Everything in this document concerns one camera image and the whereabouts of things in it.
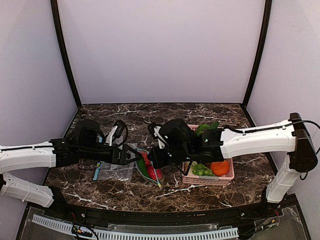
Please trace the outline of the small green cucumber toy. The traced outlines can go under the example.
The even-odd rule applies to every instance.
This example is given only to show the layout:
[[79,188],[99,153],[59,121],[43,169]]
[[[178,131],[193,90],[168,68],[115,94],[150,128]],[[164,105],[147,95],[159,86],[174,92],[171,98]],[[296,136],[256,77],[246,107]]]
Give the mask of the small green cucumber toy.
[[143,159],[139,159],[137,161],[137,166],[140,169],[141,172],[148,172],[146,165],[145,165],[145,161]]

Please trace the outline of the clear zip bag blue zipper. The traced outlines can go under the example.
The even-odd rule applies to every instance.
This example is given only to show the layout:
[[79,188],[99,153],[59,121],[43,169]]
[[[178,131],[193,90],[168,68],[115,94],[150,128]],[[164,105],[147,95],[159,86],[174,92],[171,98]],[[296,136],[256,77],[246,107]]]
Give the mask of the clear zip bag blue zipper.
[[154,168],[153,163],[148,159],[149,152],[143,148],[135,149],[142,155],[142,158],[135,162],[135,167],[139,174],[148,182],[157,185],[162,189],[162,182],[164,180],[164,174],[161,169]]

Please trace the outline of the pink red fruit toy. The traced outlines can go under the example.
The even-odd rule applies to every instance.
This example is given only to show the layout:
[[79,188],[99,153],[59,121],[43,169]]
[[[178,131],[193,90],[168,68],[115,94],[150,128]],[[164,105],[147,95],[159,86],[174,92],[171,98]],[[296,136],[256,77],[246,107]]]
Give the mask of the pink red fruit toy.
[[163,178],[163,173],[161,169],[154,169],[152,165],[148,165],[146,169],[149,177],[154,181],[156,181],[157,179],[161,180]]

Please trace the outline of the red apple toy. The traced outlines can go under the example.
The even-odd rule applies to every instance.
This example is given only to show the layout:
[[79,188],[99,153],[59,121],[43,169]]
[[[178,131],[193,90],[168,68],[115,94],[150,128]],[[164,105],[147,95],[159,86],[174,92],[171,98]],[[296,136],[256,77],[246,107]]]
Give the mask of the red apple toy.
[[151,161],[148,159],[148,154],[146,152],[142,152],[141,153],[143,159],[144,159],[144,163],[146,166],[151,164]]

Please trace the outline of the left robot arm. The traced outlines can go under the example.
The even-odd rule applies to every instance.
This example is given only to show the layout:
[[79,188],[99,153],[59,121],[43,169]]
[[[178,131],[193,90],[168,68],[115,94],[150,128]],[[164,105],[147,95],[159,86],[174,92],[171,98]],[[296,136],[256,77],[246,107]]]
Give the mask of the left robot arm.
[[142,155],[126,144],[128,127],[117,120],[108,135],[104,135],[100,124],[91,119],[76,123],[70,137],[56,138],[38,144],[1,146],[0,148],[0,194],[50,208],[65,204],[66,200],[57,187],[38,185],[20,179],[12,171],[33,168],[62,168],[78,164],[80,160],[93,160],[112,165],[131,164]]

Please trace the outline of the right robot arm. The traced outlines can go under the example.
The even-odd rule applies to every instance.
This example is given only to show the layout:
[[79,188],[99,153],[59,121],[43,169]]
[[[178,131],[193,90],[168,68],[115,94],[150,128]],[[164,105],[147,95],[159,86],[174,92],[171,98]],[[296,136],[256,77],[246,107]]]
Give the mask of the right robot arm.
[[301,175],[308,174],[318,164],[318,151],[306,123],[294,112],[288,120],[270,125],[242,129],[218,127],[197,135],[182,119],[172,119],[163,125],[152,122],[148,131],[158,140],[158,146],[152,148],[148,159],[154,168],[160,169],[184,162],[207,164],[244,155],[285,152],[283,164],[263,197],[267,203],[278,204]]

